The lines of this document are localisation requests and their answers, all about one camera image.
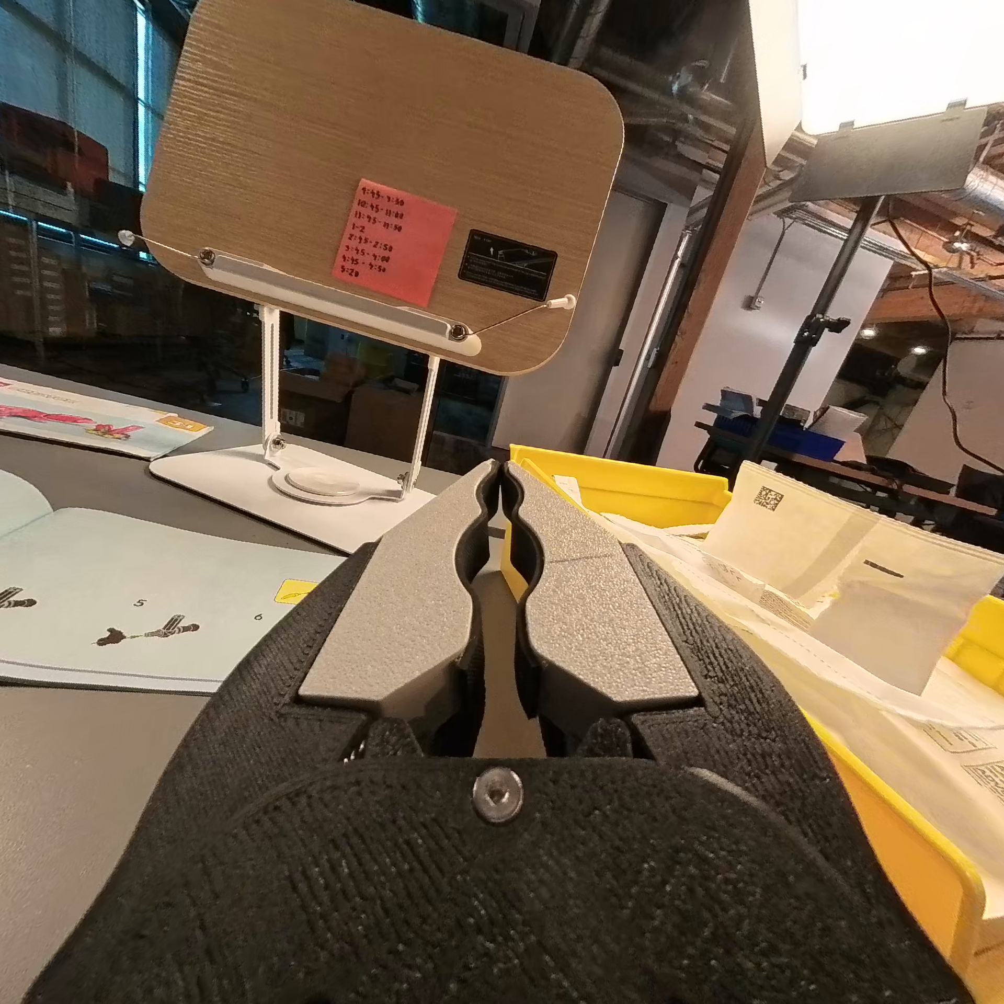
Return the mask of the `open instruction booklet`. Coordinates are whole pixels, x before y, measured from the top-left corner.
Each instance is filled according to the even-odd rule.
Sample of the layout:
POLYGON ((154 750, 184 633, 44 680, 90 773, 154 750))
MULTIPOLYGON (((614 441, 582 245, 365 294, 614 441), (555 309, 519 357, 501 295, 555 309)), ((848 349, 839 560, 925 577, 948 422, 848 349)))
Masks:
POLYGON ((2 472, 2 684, 212 694, 344 560, 55 509, 2 472))

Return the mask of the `studio light panel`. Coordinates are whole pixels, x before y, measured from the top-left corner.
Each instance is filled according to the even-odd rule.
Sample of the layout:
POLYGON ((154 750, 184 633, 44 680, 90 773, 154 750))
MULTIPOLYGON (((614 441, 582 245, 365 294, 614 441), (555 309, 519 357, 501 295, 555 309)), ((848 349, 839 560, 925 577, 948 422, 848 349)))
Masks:
POLYGON ((795 203, 957 193, 1002 105, 1001 1, 751 1, 767 164, 814 138, 795 203))

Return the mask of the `black label sticker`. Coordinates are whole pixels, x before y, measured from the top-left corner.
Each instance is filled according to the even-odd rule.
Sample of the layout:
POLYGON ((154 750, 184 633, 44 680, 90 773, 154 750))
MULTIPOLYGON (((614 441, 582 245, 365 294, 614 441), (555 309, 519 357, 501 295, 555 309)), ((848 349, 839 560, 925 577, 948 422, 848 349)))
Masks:
POLYGON ((460 281, 543 303, 557 260, 553 250, 471 229, 457 277, 460 281))

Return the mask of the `wooden book stand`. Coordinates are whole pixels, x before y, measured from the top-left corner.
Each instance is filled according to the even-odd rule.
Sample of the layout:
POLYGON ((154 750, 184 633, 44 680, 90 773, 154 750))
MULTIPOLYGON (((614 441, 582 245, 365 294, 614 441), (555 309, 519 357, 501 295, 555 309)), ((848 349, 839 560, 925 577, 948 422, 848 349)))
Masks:
POLYGON ((159 479, 353 553, 417 489, 443 361, 497 376, 559 351, 623 149, 593 77, 358 2, 200 2, 142 203, 146 248, 255 305, 259 445, 152 463, 159 479), (396 479, 288 445, 280 320, 428 359, 396 479))

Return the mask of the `heap of white paper bags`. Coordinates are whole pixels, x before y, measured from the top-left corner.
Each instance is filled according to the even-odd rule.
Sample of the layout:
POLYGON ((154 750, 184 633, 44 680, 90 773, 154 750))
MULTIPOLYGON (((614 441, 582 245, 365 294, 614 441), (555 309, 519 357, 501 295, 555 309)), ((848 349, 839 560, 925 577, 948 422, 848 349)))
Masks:
POLYGON ((948 657, 1000 557, 748 463, 700 541, 596 521, 776 652, 797 703, 1002 885, 1002 696, 948 657))

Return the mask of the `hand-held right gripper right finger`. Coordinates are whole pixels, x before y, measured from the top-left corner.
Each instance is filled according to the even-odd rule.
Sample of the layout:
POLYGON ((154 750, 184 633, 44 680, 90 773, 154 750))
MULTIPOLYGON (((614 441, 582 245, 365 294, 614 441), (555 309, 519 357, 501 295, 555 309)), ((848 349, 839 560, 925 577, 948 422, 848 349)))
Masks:
POLYGON ((687 659, 621 541, 521 466, 502 469, 519 600, 517 689, 530 718, 698 707, 687 659))

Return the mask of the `black light stand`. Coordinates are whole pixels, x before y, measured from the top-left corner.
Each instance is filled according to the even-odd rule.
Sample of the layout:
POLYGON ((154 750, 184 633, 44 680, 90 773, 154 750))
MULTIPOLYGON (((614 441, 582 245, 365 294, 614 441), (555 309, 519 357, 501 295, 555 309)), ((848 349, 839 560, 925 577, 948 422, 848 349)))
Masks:
POLYGON ((851 261, 860 249, 872 223, 876 219, 886 196, 870 196, 861 200, 851 226, 843 239, 834 263, 828 271, 822 287, 809 312, 802 321, 783 368, 775 382, 771 394, 761 408, 760 417, 744 451, 744 460, 758 463, 763 456, 774 428, 777 425, 788 397, 824 333, 841 333, 850 321, 845 317, 830 314, 835 296, 847 276, 851 261))

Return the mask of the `pink sticky note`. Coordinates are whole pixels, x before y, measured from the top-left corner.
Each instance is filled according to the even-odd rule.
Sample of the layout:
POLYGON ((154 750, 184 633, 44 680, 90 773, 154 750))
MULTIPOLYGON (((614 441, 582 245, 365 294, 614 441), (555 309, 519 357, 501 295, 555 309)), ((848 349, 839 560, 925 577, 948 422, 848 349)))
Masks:
POLYGON ((453 207, 363 178, 335 252, 332 278, 426 307, 457 218, 453 207))

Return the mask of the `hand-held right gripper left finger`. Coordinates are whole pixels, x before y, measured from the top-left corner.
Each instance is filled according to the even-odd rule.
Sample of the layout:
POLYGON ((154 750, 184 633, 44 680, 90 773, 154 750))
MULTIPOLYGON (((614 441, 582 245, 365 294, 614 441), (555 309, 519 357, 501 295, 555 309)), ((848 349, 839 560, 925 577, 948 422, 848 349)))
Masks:
POLYGON ((378 718, 451 718, 480 641, 472 587, 490 558, 497 461, 486 461, 383 534, 299 686, 308 704, 378 718))

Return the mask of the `yellow plastic bin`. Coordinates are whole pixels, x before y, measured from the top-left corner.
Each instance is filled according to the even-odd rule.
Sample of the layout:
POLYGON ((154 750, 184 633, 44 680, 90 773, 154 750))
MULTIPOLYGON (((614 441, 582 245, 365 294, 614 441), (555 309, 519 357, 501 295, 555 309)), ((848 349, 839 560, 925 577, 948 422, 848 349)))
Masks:
POLYGON ((1003 1001, 1002 730, 872 700, 877 684, 810 640, 807 607, 738 565, 670 545, 728 511, 720 477, 515 445, 511 461, 641 546, 775 672, 834 760, 887 876, 977 1002, 1003 1001))

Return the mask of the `closed instruction booklet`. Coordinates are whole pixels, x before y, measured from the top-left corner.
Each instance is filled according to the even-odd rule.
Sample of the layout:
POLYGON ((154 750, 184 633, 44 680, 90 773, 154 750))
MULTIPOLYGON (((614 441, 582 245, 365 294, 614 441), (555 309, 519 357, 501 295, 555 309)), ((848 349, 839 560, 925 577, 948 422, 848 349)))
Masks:
POLYGON ((1 432, 10 435, 152 461, 213 429, 155 408, 1 380, 1 432))

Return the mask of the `background work table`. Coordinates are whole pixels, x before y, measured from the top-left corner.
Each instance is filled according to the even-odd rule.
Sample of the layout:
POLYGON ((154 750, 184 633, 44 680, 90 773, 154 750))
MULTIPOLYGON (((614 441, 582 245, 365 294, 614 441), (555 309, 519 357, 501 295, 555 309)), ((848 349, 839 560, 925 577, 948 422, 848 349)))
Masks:
MULTIPOLYGON (((723 405, 705 404, 712 421, 696 421, 706 434, 706 444, 695 462, 697 473, 717 473, 733 485, 746 459, 758 418, 731 412, 723 405)), ((917 472, 893 471, 865 461, 841 461, 835 451, 825 455, 824 446, 836 441, 810 432, 794 420, 782 419, 774 427, 759 463, 773 465, 780 474, 824 493, 889 517, 905 518, 922 528, 947 530, 966 519, 992 526, 1002 525, 1002 508, 959 497, 952 488, 933 486, 933 480, 917 472)))

